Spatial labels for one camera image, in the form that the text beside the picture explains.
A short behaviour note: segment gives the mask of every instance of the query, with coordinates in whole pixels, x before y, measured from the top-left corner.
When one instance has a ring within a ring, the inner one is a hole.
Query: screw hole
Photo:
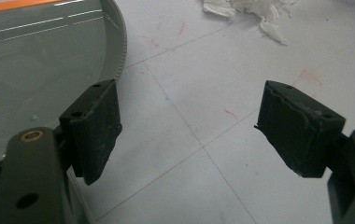
[[[35,140],[40,139],[43,136],[43,132],[42,131],[32,131],[29,133],[25,133],[22,137],[21,137],[21,141],[28,143],[28,142],[33,142]]]
[[[72,114],[72,117],[77,118],[77,117],[81,117],[81,115],[82,115],[81,112],[75,112],[75,113]]]
[[[326,119],[331,119],[332,118],[332,115],[328,115],[328,114],[326,114],[326,115],[322,115],[324,118],[326,118]]]
[[[25,196],[21,197],[17,201],[17,208],[24,209],[32,206],[34,203],[37,202],[38,199],[38,194],[31,193],[31,194],[26,194]]]

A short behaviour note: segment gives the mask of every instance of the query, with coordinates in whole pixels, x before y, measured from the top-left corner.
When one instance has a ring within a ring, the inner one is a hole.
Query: red stain
[[[150,41],[150,44],[154,47],[160,47],[158,45],[156,37],[151,37],[151,36],[146,36],[146,35],[140,35],[139,37],[148,39]]]
[[[311,70],[306,70],[304,69],[300,76],[291,84],[293,87],[295,87],[299,82],[305,81],[305,82],[316,82],[320,86],[323,85],[323,83],[320,81],[320,78]]]
[[[182,35],[185,29],[186,29],[186,22],[181,21],[181,26],[180,26],[180,30],[179,30],[178,34]]]
[[[233,117],[233,119],[238,119],[238,116],[236,114],[232,113],[231,111],[224,109],[224,112],[226,112],[228,115]]]
[[[157,43],[157,41],[156,41],[155,38],[152,38],[152,39],[151,39],[150,44],[151,44],[152,46],[154,46],[154,47],[160,47],[160,46],[158,45],[158,43]]]

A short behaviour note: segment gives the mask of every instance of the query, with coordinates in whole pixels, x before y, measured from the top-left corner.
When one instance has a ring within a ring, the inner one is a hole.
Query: grout line
[[[210,157],[209,153],[206,151],[206,149],[204,148],[204,151],[206,153],[206,155],[209,157],[209,159],[213,162],[213,164],[215,165],[216,169],[218,169],[219,173],[221,174],[221,176],[223,177],[224,181],[228,184],[228,186],[230,187],[230,189],[233,191],[233,194],[235,195],[235,197],[238,199],[239,202],[241,202],[242,206],[244,206],[245,210],[247,211],[247,213],[249,214],[249,216],[251,217],[251,219],[253,220],[253,222],[255,224],[257,224],[256,220],[253,218],[252,214],[249,212],[249,210],[247,209],[247,207],[244,205],[244,203],[242,202],[242,200],[238,197],[238,194],[236,194],[235,190],[233,189],[233,187],[231,186],[231,184],[227,181],[227,178],[224,176],[224,174],[221,172],[221,170],[219,169],[219,166],[216,165],[216,163],[213,161],[213,159]]]
[[[96,222],[99,221],[100,219],[102,219],[103,217],[107,216],[109,213],[111,213],[112,211],[114,211],[116,208],[118,208],[120,205],[122,205],[123,203],[127,202],[128,200],[130,200],[132,197],[134,197],[137,193],[139,193],[140,191],[142,191],[143,189],[145,189],[146,187],[148,187],[149,185],[151,185],[152,183],[154,183],[155,181],[157,181],[158,179],[160,179],[162,176],[168,174],[171,170],[175,169],[177,166],[179,166],[181,163],[183,163],[184,161],[188,160],[191,156],[193,156],[194,154],[196,154],[197,152],[199,152],[200,150],[205,150],[203,147],[200,147],[198,149],[196,149],[192,154],[190,154],[187,158],[185,158],[184,160],[180,161],[179,163],[177,163],[176,165],[172,166],[172,168],[170,168],[169,170],[167,170],[165,173],[159,175],[157,178],[155,178],[154,180],[152,180],[151,182],[149,182],[145,187],[143,187],[142,189],[138,190],[136,193],[134,193],[133,195],[129,196],[127,199],[125,199],[124,201],[122,201],[121,203],[117,204],[116,206],[114,206],[113,208],[111,208],[110,210],[108,210],[106,213],[104,213],[103,215],[101,215],[99,218],[96,219]]]
[[[347,49],[349,49],[350,47],[352,47],[353,45],[355,45],[355,40],[350,43],[348,46],[340,49],[339,51],[336,52],[336,54],[332,57],[330,57],[328,60],[323,61],[319,66],[317,66],[315,69],[313,69],[313,71],[317,71],[318,69],[320,69],[323,65],[325,65],[326,63],[329,63],[330,61],[336,59],[338,56],[340,56],[341,54],[343,54]]]
[[[146,68],[149,70],[151,76],[154,78],[154,80],[157,82],[158,86],[160,87],[160,89],[163,91],[163,94],[165,94],[165,96],[169,99],[169,102],[171,103],[172,107],[175,108],[175,111],[178,113],[178,115],[180,116],[180,118],[183,120],[183,122],[186,124],[186,127],[189,128],[190,132],[192,133],[192,135],[195,137],[195,139],[197,140],[198,144],[201,147],[204,147],[201,143],[201,141],[198,139],[197,135],[195,135],[195,133],[192,131],[192,127],[190,126],[190,124],[187,122],[187,120],[185,120],[183,118],[183,116],[181,115],[180,111],[178,111],[178,108],[175,106],[174,102],[172,101],[172,99],[169,97],[169,95],[166,93],[166,91],[163,89],[163,86],[161,85],[161,83],[157,80],[157,78],[154,76],[154,74],[151,72],[151,70],[149,69],[148,65],[146,64],[146,62],[143,62],[143,64],[146,66]]]
[[[219,134],[218,136],[216,136],[213,140],[211,140],[210,142],[206,143],[204,145],[204,147],[207,147],[209,144],[213,143],[216,139],[220,138],[222,135],[224,135],[225,133],[227,133],[228,131],[232,130],[233,127],[235,127],[236,125],[238,125],[239,123],[241,123],[242,121],[244,121],[245,119],[247,119],[248,117],[250,117],[252,114],[254,114],[256,111],[258,111],[260,108],[257,107],[254,111],[252,111],[250,114],[246,115],[244,118],[242,118],[241,120],[239,120],[236,124],[234,124],[233,126],[231,126],[230,128],[228,128],[226,131],[224,131],[223,133]]]
[[[246,21],[246,20],[242,20],[242,21],[239,21],[239,22],[233,23],[233,24],[228,24],[227,26],[224,26],[224,27],[220,28],[220,29],[217,30],[217,31],[211,32],[211,33],[209,33],[209,34],[207,34],[207,35],[199,36],[199,37],[197,37],[197,38],[194,38],[193,40],[190,40],[190,41],[188,41],[188,42],[186,42],[186,43],[183,43],[183,44],[181,44],[181,45],[177,45],[177,46],[175,46],[175,47],[173,47],[173,48],[171,48],[171,49],[166,49],[165,51],[160,52],[160,53],[158,53],[158,54],[156,54],[156,55],[150,56],[150,57],[148,57],[147,59],[144,59],[144,60],[142,60],[142,61],[140,61],[140,62],[127,65],[126,67],[124,67],[124,69],[129,68],[129,67],[132,67],[132,66],[134,66],[134,65],[137,65],[137,64],[139,64],[139,63],[142,63],[142,62],[144,62],[144,61],[146,61],[146,60],[155,58],[155,57],[160,56],[160,55],[162,55],[162,54],[165,54],[166,52],[169,52],[169,51],[171,51],[171,50],[173,50],[173,49],[178,49],[178,48],[183,47],[183,46],[185,46],[185,45],[187,45],[187,44],[190,44],[191,42],[194,42],[194,41],[196,41],[196,40],[202,39],[202,38],[207,37],[207,36],[209,36],[209,35],[213,35],[213,34],[219,32],[219,31],[228,29],[229,27],[236,26],[236,25],[238,25],[238,24],[240,24],[241,22],[244,22],[244,21]]]

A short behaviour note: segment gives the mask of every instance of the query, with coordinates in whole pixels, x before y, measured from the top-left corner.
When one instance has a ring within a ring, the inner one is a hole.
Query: white plastic debris
[[[288,41],[278,31],[272,21],[279,18],[280,11],[286,11],[291,16],[291,8],[297,0],[204,0],[204,11],[232,18],[235,10],[252,12],[262,18],[260,28],[271,38],[288,45]]]
[[[204,11],[228,18],[236,13],[228,0],[204,0]]]
[[[271,22],[265,21],[265,19],[262,19],[262,22],[260,22],[260,28],[267,33],[271,38],[279,41],[282,45],[288,46],[288,40],[286,40],[280,33],[279,30],[277,29],[277,26]]]

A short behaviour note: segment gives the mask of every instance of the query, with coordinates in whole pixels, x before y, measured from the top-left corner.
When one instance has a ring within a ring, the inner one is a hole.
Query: white floor
[[[202,0],[116,0],[128,32],[123,131],[82,190],[108,223],[332,223],[326,182],[292,172],[257,123],[265,80],[295,86],[355,129],[355,1],[301,0],[277,21],[232,23]]]

